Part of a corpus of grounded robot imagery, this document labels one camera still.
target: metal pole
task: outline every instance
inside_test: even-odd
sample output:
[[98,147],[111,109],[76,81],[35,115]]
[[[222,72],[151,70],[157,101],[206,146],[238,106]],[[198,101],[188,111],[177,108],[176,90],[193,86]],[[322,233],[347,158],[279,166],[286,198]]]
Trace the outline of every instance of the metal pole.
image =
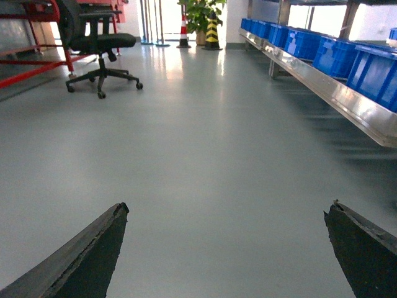
[[160,12],[160,33],[161,33],[161,44],[157,44],[157,47],[169,47],[164,44],[164,33],[163,33],[163,10],[161,9],[161,0],[159,0],[159,12]]
[[248,0],[247,18],[252,18],[252,0]]
[[350,31],[352,30],[355,13],[359,8],[360,3],[349,0],[346,5],[345,18],[342,23],[342,29],[339,38],[349,39]]
[[[280,25],[288,25],[288,20],[290,18],[291,2],[290,0],[280,0],[279,2],[279,16],[277,18],[277,23]],[[282,68],[280,65],[276,64],[274,60],[270,61],[269,75],[272,79],[280,76],[280,70]]]
[[310,12],[308,30],[311,30],[311,24],[313,23],[314,9],[315,9],[315,7],[313,6],[313,7],[311,8],[311,12]]
[[142,2],[142,0],[140,0],[140,2],[141,2],[141,18],[142,18],[142,29],[143,29],[143,36],[142,36],[141,43],[144,43],[144,42],[146,42],[145,13],[143,12],[143,2]]
[[153,31],[151,28],[151,14],[150,14],[150,0],[148,0],[148,15],[149,15],[149,29],[150,29],[150,44],[153,44]]
[[159,43],[159,29],[158,29],[158,25],[157,25],[158,22],[157,22],[156,0],[154,0],[154,20],[155,20],[155,23],[156,23],[156,39],[157,39],[156,43],[158,44]]
[[141,42],[142,45],[152,45],[153,42],[149,41],[149,25],[148,25],[148,18],[150,18],[150,16],[148,16],[148,0],[144,0],[145,1],[145,23],[146,23],[146,40],[145,42]]

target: red metal frame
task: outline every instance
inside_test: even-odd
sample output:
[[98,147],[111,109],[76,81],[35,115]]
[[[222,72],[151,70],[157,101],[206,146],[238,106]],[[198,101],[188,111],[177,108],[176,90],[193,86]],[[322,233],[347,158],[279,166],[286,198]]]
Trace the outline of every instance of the red metal frame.
[[[34,32],[32,22],[59,22],[60,20],[60,10],[55,0],[45,0],[47,4],[43,4],[43,0],[26,0],[26,2],[21,1],[20,3],[23,5],[26,15],[20,14],[0,14],[0,19],[25,19],[28,20],[30,29],[33,34],[33,38],[35,40],[35,45],[24,47],[24,48],[16,48],[13,50],[8,50],[4,52],[0,52],[0,56],[7,56],[15,53],[26,52],[29,50],[40,51],[40,47],[62,47],[61,45],[40,45],[38,42],[37,36]],[[111,10],[120,10],[123,11],[123,4],[126,0],[78,0],[78,3],[86,3],[93,5],[108,5]],[[125,18],[121,18],[120,15],[116,15],[112,18],[113,29],[114,32],[117,33],[116,22],[125,22]],[[21,74],[17,74],[7,79],[0,80],[0,89],[10,86],[12,84],[18,83],[24,79],[31,78],[35,75],[39,75],[40,73],[44,73],[46,71],[52,70],[56,67],[65,65],[68,67],[69,71],[72,73],[74,71],[73,62],[83,59],[87,56],[76,56],[71,57],[69,50],[65,50],[65,60],[64,61],[22,61],[22,60],[0,60],[0,65],[9,64],[9,65],[37,65],[41,66],[34,70],[26,71]]]

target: chair backrest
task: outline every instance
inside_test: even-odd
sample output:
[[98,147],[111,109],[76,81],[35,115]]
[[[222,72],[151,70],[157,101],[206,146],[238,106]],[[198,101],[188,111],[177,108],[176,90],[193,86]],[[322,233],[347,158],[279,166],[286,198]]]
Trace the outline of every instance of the chair backrest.
[[83,37],[86,33],[86,23],[79,17],[83,9],[76,0],[56,0],[56,3],[60,9],[58,29],[62,44],[69,47],[72,40]]

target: plant pot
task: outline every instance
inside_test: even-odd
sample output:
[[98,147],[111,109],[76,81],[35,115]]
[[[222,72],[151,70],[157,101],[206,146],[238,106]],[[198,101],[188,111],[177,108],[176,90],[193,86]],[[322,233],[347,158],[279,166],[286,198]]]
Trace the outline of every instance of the plant pot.
[[204,31],[196,32],[196,44],[197,45],[205,45],[205,32]]

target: metal rack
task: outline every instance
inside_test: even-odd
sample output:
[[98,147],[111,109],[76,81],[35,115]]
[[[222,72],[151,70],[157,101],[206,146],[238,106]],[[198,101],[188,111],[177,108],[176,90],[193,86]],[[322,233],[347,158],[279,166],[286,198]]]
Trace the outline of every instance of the metal rack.
[[[340,38],[347,38],[353,24],[355,13],[360,3],[363,4],[397,4],[397,1],[375,0],[268,0],[279,2],[278,23],[287,25],[290,7],[294,5],[347,5]],[[249,0],[248,17],[252,16],[252,0]],[[332,77],[313,68],[308,63],[291,56],[281,48],[275,47],[267,40],[240,29],[240,35],[270,61],[269,75],[272,78],[283,75],[282,69],[294,76],[320,98],[349,119],[378,144],[397,148],[397,114],[385,109],[371,99],[359,94]]]

